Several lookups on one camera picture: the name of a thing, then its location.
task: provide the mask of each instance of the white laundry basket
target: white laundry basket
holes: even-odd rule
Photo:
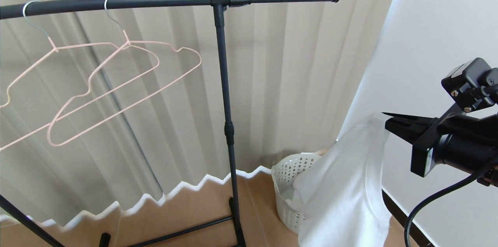
[[[319,155],[313,153],[300,153],[290,155],[272,166],[277,212],[283,224],[294,233],[299,233],[299,226],[304,217],[287,204],[281,192],[292,186],[294,179],[319,158]]]

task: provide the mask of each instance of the beige curtain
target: beige curtain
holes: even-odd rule
[[[30,0],[0,0],[2,5]],[[256,4],[226,11],[226,38],[238,169],[270,166],[335,140],[370,60],[391,0]],[[0,153],[0,192],[36,220],[65,224],[81,210],[98,214],[114,201],[132,207],[144,193],[159,199],[180,181],[229,172],[219,63],[210,6],[110,10],[133,40],[198,50],[200,68],[184,80],[62,147],[46,131]],[[58,46],[124,41],[104,11],[35,16]],[[1,100],[5,89],[50,50],[23,18],[0,22]],[[146,45],[161,59],[154,73],[58,122],[55,142],[72,137],[156,91],[196,64],[189,52]],[[12,89],[0,112],[0,145],[51,121],[68,98],[84,93],[110,46],[61,51]],[[105,66],[89,101],[153,64],[130,49]]]

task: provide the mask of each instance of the brown tiled floor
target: brown tiled floor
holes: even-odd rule
[[[240,217],[247,246],[297,247],[297,235],[288,230],[277,215],[272,178],[260,172],[250,179],[238,176],[237,182]],[[98,247],[103,232],[111,235],[110,247],[126,247],[230,215],[230,196],[230,181],[224,185],[208,181],[197,192],[181,190],[162,206],[147,200],[139,212],[132,215],[116,208],[98,221],[86,217],[69,231],[58,226],[45,229],[67,247]],[[226,221],[155,243],[151,247],[229,247],[236,243],[233,223]],[[0,228],[0,246],[49,247],[24,226],[6,221],[2,222]],[[396,220],[391,220],[391,229],[384,246],[404,246],[403,228]]]

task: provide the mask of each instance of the clothes rack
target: clothes rack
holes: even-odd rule
[[[27,16],[34,15],[46,15],[46,14],[57,14],[57,13],[68,13],[68,12],[78,12],[78,11],[93,11],[93,10],[104,10],[105,0],[55,0],[55,1],[44,1],[36,2],[30,4],[26,8]],[[161,236],[145,242],[130,245],[128,247],[143,247],[156,242],[174,238],[176,236],[181,236],[192,231],[197,231],[199,229],[206,228],[208,226],[213,226],[214,224],[219,224],[221,222],[233,220],[233,225],[235,227],[235,235],[237,237],[236,247],[245,247],[244,234],[242,232],[242,226],[240,224],[240,211],[238,206],[238,191],[237,191],[237,174],[235,172],[235,150],[233,147],[234,140],[234,128],[231,121],[231,110],[230,110],[230,95],[229,95],[229,83],[228,83],[228,68],[226,65],[226,42],[224,36],[224,12],[228,7],[241,7],[249,4],[258,3],[285,3],[285,2],[338,2],[339,0],[108,0],[107,9],[128,9],[128,8],[148,8],[148,7],[173,7],[173,6],[212,6],[214,13],[214,23],[216,27],[216,38],[217,38],[217,49],[219,55],[219,69],[221,73],[221,85],[223,93],[223,107],[224,107],[224,134],[226,136],[226,144],[228,146],[228,157],[230,163],[230,176],[231,176],[231,188],[233,192],[233,197],[229,199],[229,206],[231,210],[231,215],[228,217],[221,217],[217,220],[207,222],[205,224],[200,224],[183,231],[178,231],[176,233],[171,233],[166,236]],[[9,5],[0,7],[0,19],[18,18],[23,17],[23,7],[25,4]],[[52,247],[65,247],[55,238],[50,236],[44,229],[37,225],[34,221],[30,220],[23,212],[18,210],[13,204],[11,204],[7,199],[0,195],[0,207],[2,207],[7,213],[12,215],[21,224],[26,226],[37,236],[42,238]],[[99,247],[108,247],[110,242],[110,235],[108,233],[103,233],[101,236]]]

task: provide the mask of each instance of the white cloth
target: white cloth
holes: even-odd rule
[[[384,246],[391,218],[381,191],[389,118],[363,119],[295,179],[292,206],[305,217],[301,247]]]

